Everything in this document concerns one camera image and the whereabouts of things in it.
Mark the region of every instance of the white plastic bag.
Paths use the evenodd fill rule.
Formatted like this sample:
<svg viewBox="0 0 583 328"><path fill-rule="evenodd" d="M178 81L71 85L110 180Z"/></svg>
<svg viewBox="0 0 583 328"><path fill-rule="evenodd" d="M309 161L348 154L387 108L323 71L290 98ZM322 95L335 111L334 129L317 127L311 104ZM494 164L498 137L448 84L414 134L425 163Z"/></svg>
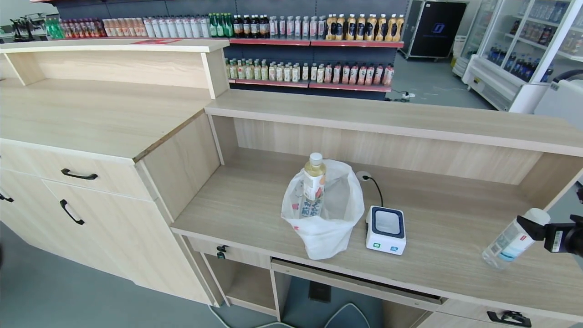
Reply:
<svg viewBox="0 0 583 328"><path fill-rule="evenodd" d="M350 233L364 213L363 191L350 165L325 159L326 184L321 216L300 218L302 169L287 186L282 218L296 230L312 260L328 259L348 247Z"/></svg>

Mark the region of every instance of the black drawer handle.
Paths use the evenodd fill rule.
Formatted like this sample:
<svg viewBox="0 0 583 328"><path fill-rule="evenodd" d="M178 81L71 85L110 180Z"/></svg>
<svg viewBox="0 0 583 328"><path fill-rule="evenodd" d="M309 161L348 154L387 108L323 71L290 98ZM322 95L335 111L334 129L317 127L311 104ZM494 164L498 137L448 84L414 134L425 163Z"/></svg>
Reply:
<svg viewBox="0 0 583 328"><path fill-rule="evenodd" d="M81 220L81 219L79 219L79 220L76 220L76 219L73 217L73 215L71 215L71 213L69 213L69 211L67 211L67 209L66 209L66 207L65 207L65 206L67 205L67 201L66 201L66 200L61 200L61 201L60 201L60 203L61 203L61 207L63 208L63 210L65 210L65 213L67 213L67 215L69 215L69 217L70 217L70 218L72 218L72 219L73 219L73 221L75 221L75 223L76 223L76 224L78 224L78 225L83 225L83 224L85 223L85 221L83 221L83 220Z"/></svg>
<svg viewBox="0 0 583 328"><path fill-rule="evenodd" d="M12 197L6 198L6 197L4 197L3 194L0 194L0 200L5 200L5 201L7 201L9 203L12 203L14 201L14 199L12 199Z"/></svg>
<svg viewBox="0 0 583 328"><path fill-rule="evenodd" d="M490 320L493 322L510 324L512 326L518 327L532 327L531 320L522 315L520 312L504 311L500 317L498 317L498 315L493 311L487 311L486 313L488 314Z"/></svg>
<svg viewBox="0 0 583 328"><path fill-rule="evenodd" d="M85 180L95 180L97 179L98 175L95 173L92 173L88 176L78 176L78 175L72 175L70 174L71 170L69 169L62 169L61 173L63 173L66 176L70 176L70 177L76 177L77 179L85 179Z"/></svg>

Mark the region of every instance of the wooden checkout counter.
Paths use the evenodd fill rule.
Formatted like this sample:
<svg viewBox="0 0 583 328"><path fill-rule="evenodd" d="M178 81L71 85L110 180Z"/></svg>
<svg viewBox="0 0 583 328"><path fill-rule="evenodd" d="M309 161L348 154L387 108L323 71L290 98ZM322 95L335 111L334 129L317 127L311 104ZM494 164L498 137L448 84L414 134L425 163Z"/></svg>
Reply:
<svg viewBox="0 0 583 328"><path fill-rule="evenodd" d="M228 45L2 45L4 223L137 285L279 320L295 276L382 299L386 327L507 326L488 311L583 322L572 255L534 245L505 271L481 258L582 173L583 133L550 117L229 90ZM308 259L280 209L314 151L372 173L405 213L402 256L366 249L361 219L346 251ZM378 204L362 187L366 208Z"/></svg>

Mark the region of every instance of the glass door refrigerator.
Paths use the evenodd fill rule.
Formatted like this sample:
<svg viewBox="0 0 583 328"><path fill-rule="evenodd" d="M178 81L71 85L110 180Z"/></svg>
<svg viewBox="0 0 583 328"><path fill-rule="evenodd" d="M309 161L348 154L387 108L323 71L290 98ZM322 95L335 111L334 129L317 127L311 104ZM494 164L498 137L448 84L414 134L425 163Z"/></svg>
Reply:
<svg viewBox="0 0 583 328"><path fill-rule="evenodd" d="M496 11L496 6L500 0L484 0L480 4L476 12L476 17L473 20L472 27L466 38L466 42L463 45L461 56L456 58L453 72L455 75L463 76L463 73L468 67L468 63L473 54L476 54L484 36L486 35L486 30L494 13Z"/></svg>
<svg viewBox="0 0 583 328"><path fill-rule="evenodd" d="M583 0L500 0L462 81L498 110L531 113L557 74L583 68Z"/></svg>

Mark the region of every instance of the logo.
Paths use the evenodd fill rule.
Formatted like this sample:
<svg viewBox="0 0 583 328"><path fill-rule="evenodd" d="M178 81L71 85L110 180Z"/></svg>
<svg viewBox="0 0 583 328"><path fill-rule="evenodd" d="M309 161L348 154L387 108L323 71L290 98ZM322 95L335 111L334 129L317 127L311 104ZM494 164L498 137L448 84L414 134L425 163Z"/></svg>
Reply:
<svg viewBox="0 0 583 328"><path fill-rule="evenodd" d="M431 32L435 33L435 34L439 34L439 33L443 32L444 28L445 28L445 24L435 23L435 25L433 25L433 29L431 30Z"/></svg>

